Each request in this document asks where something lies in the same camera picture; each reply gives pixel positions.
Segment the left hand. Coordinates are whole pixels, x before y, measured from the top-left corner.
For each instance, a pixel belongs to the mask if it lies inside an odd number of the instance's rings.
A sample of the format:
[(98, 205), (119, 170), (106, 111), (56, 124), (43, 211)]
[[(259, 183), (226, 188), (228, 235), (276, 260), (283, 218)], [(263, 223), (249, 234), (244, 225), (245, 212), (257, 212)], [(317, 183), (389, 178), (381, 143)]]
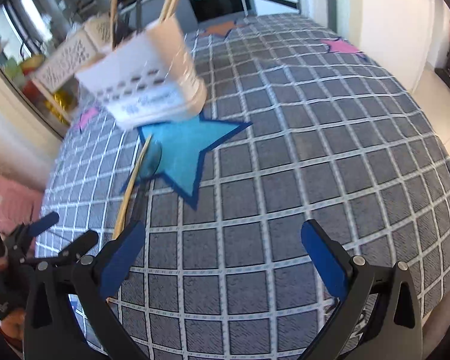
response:
[(10, 339), (23, 341), (25, 311), (23, 309), (15, 309), (5, 319), (1, 321), (1, 330)]

